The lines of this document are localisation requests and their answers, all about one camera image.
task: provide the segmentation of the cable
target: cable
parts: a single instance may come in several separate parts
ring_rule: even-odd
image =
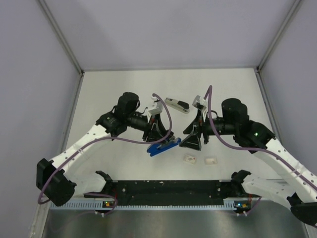
[[[265,150],[265,149],[261,149],[261,148],[252,148],[252,147],[237,147],[237,146],[233,146],[228,144],[227,142],[225,142],[221,136],[218,134],[214,123],[212,121],[212,117],[211,117],[211,96],[212,96],[212,85],[209,86],[208,91],[204,97],[204,99],[206,99],[208,97],[208,116],[209,116],[209,122],[212,128],[212,131],[214,132],[215,136],[220,140],[220,142],[222,144],[224,144],[225,146],[234,149],[234,150],[252,150],[252,151],[261,151],[261,152],[265,152],[268,153],[274,157],[276,157],[277,159],[279,159],[284,165],[286,165],[291,171],[294,171],[294,173],[296,175],[298,175],[303,181],[305,181],[307,184],[309,184],[315,191],[317,191],[317,186],[315,186],[310,180],[308,180],[306,177],[304,177],[303,175],[301,175],[295,168],[293,168],[287,161],[285,161],[282,157],[280,157],[279,155],[275,154],[272,151],[269,150]]]
[[[114,200],[114,206],[112,207],[111,210],[109,210],[107,213],[104,213],[105,216],[111,214],[114,209],[116,208],[116,206],[118,205],[118,200],[113,197],[113,196],[110,196],[110,195],[107,195],[107,194],[99,194],[99,193],[85,193],[85,195],[92,195],[92,196],[99,196],[99,197],[107,197],[107,198],[112,198]],[[50,220],[50,229],[52,232],[54,233],[57,233],[57,232],[60,232],[61,230],[63,230],[66,226],[68,226],[71,222],[73,222],[74,220],[78,219],[79,217],[83,216],[83,215],[86,215],[86,214],[92,214],[92,213],[95,213],[95,211],[87,211],[87,212],[82,212],[80,214],[78,214],[77,216],[75,216],[74,218],[68,220],[66,222],[66,224],[64,224],[62,227],[58,228],[58,229],[54,229],[53,226],[52,226],[52,220]]]
[[[148,107],[144,108],[144,111],[141,113],[141,115],[143,115],[147,109]]]
[[[254,204],[253,207],[251,207],[251,209],[249,211],[246,212],[247,215],[249,215],[251,213],[251,211],[253,211],[260,203],[262,197],[259,197],[258,200],[256,201],[256,203]]]
[[[216,118],[218,118],[218,113],[214,110],[211,111],[212,113],[215,113],[216,114]]]
[[[125,138],[118,138],[118,137],[102,137],[102,138],[99,138],[99,139],[96,139],[96,140],[93,140],[87,144],[85,144],[84,146],[82,146],[79,150],[77,150],[74,154],[72,154],[67,160],[65,160],[52,174],[51,176],[49,177],[49,179],[46,181],[46,183],[44,184],[40,194],[39,194],[39,197],[38,197],[38,204],[42,205],[42,204],[45,204],[47,202],[49,202],[50,200],[46,200],[46,201],[41,201],[42,197],[43,197],[43,194],[44,194],[44,191],[46,190],[46,188],[48,187],[49,183],[51,182],[53,176],[61,169],[63,168],[69,161],[71,161],[76,155],[78,155],[80,152],[79,151],[83,151],[86,147],[90,146],[91,144],[94,144],[96,142],[99,142],[99,141],[103,141],[103,140],[121,140],[121,141],[126,141],[126,142],[131,142],[131,143],[135,143],[135,144],[141,144],[141,145],[149,145],[149,144],[156,144],[156,143],[160,143],[162,141],[164,141],[169,135],[170,133],[172,132],[172,118],[171,118],[171,115],[169,113],[169,110],[167,108],[167,105],[165,104],[164,100],[157,94],[153,93],[152,94],[153,97],[157,97],[158,100],[163,104],[165,110],[166,110],[166,113],[167,113],[167,116],[168,116],[168,120],[169,120],[169,129],[168,129],[168,132],[167,134],[162,137],[161,139],[157,140],[157,141],[152,141],[152,142],[144,142],[144,141],[135,141],[135,140],[130,140],[130,139],[125,139]]]

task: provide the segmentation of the small white object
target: small white object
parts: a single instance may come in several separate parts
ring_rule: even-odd
[[[186,102],[179,101],[176,99],[166,98],[165,103],[166,103],[166,105],[169,105],[170,107],[172,107],[172,108],[174,108],[182,113],[185,113],[185,114],[189,113],[189,104]]]
[[[184,156],[184,161],[185,162],[187,162],[187,163],[189,163],[189,164],[192,164],[192,165],[194,165],[195,163],[196,163],[196,157],[194,157],[194,156],[191,156],[191,155],[185,155]]]
[[[217,163],[217,157],[205,158],[205,165],[216,165]]]
[[[148,106],[147,109],[148,121],[151,118],[151,116],[160,114],[161,112],[163,112],[162,102],[153,102],[150,106]]]

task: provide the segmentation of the metal frame edge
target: metal frame edge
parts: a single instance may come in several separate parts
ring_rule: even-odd
[[[256,78],[257,78],[257,81],[259,84],[259,88],[260,88],[260,91],[262,94],[264,105],[265,105],[265,108],[266,108],[266,111],[268,114],[268,118],[269,118],[269,121],[270,121],[272,129],[273,129],[273,132],[275,133],[277,138],[281,141],[281,143],[283,143],[282,133],[281,133],[280,127],[278,125],[278,122],[276,120],[276,116],[275,116],[275,113],[273,110],[272,103],[269,100],[269,96],[267,94],[267,90],[266,90],[265,84],[263,82],[263,78],[261,77],[261,74],[259,73],[259,71],[257,69],[254,69],[254,73],[256,75]]]
[[[83,79],[84,79],[84,75],[80,74],[80,78],[78,80],[78,85],[76,90],[74,90],[74,93],[72,95],[72,104],[71,107],[69,108],[69,113],[67,114],[67,123],[66,126],[63,129],[63,138],[62,138],[62,142],[58,148],[58,153],[61,153],[63,150],[65,150],[66,145],[67,145],[67,140],[69,137],[69,133],[70,133],[70,128],[71,128],[71,124],[74,118],[74,114],[75,114],[75,110],[76,110],[76,106],[77,106],[77,102],[78,102],[78,98],[79,98],[79,94],[80,94],[80,90],[81,90],[81,86],[83,83]],[[29,229],[29,238],[41,238],[44,232],[44,227],[45,227],[45,223],[46,223],[46,218],[47,215],[49,213],[49,209],[51,207],[51,202],[44,204],[44,205],[37,205],[36,207],[36,211],[35,211],[35,215],[33,218],[33,222],[32,225],[30,226]]]
[[[265,66],[266,62],[268,61],[269,57],[272,55],[274,49],[278,45],[279,41],[283,37],[286,29],[290,25],[291,21],[294,19],[296,13],[300,9],[302,3],[304,0],[294,0],[291,8],[289,9],[285,19],[283,20],[282,24],[280,25],[275,37],[273,38],[272,42],[270,43],[268,49],[266,50],[264,56],[262,57],[258,69],[261,71],[263,67]]]
[[[51,26],[52,30],[54,31],[59,43],[61,44],[62,48],[64,49],[66,55],[68,56],[69,60],[72,62],[78,73],[81,75],[83,74],[83,70],[75,57],[75,54],[71,50],[71,47],[69,46],[69,43],[66,41],[66,38],[61,31],[59,25],[57,24],[49,6],[47,5],[45,0],[36,0],[38,3],[40,9],[42,10],[43,15],[49,22],[49,25]]]

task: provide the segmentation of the black joint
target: black joint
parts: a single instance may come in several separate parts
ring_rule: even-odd
[[[106,181],[106,184],[100,193],[110,194],[111,188],[112,188],[112,182],[113,182],[112,178],[110,177],[110,175],[108,175],[102,171],[96,171],[96,173],[99,174],[100,176],[102,176]]]
[[[37,164],[36,172],[36,187],[43,189],[56,168],[46,159],[42,159]],[[73,196],[76,184],[67,180],[64,176],[64,171],[58,171],[50,181],[49,185],[44,191],[44,194],[56,205],[62,206]]]
[[[291,204],[291,206],[295,206],[295,205],[299,205],[303,203],[301,199],[298,197],[297,193],[294,193],[291,197],[287,197],[286,199],[289,202],[289,204]]]
[[[120,120],[126,120],[133,112],[136,111],[139,104],[139,96],[135,93],[125,92],[119,97],[114,115]]]
[[[291,212],[308,225],[314,226],[317,223],[317,202],[296,204],[291,207]]]
[[[242,183],[246,176],[250,175],[249,171],[240,170],[239,172],[234,172],[231,176],[231,187],[235,191],[237,196],[243,196],[245,191],[242,187]]]
[[[110,175],[107,175],[105,172],[96,171],[96,174],[98,174],[98,175],[100,175],[101,177],[103,177],[106,182],[112,182],[112,178],[110,177]]]
[[[106,133],[116,137],[127,130],[127,124],[120,121],[112,112],[103,114],[97,121],[96,125],[101,125],[106,129]]]
[[[243,124],[249,120],[248,108],[239,99],[226,99],[221,103],[221,108],[225,122]]]
[[[267,149],[266,144],[275,138],[275,135],[265,125],[250,120],[239,128],[239,135],[233,137],[241,147],[256,147]]]

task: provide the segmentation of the small object on table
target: small object on table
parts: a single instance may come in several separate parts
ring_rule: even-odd
[[[216,165],[217,163],[218,161],[216,156],[205,158],[205,165]]]
[[[178,101],[176,99],[171,99],[171,98],[166,98],[165,103],[168,106],[170,106],[170,107],[172,107],[172,108],[174,108],[182,113],[185,113],[185,114],[189,113],[189,104],[188,103],[185,103],[183,101]]]
[[[194,157],[194,156],[191,156],[191,155],[185,155],[184,156],[184,161],[185,162],[187,162],[187,163],[189,163],[189,164],[191,164],[191,165],[194,165],[195,163],[196,163],[196,161],[197,161],[197,159],[196,159],[196,157]]]

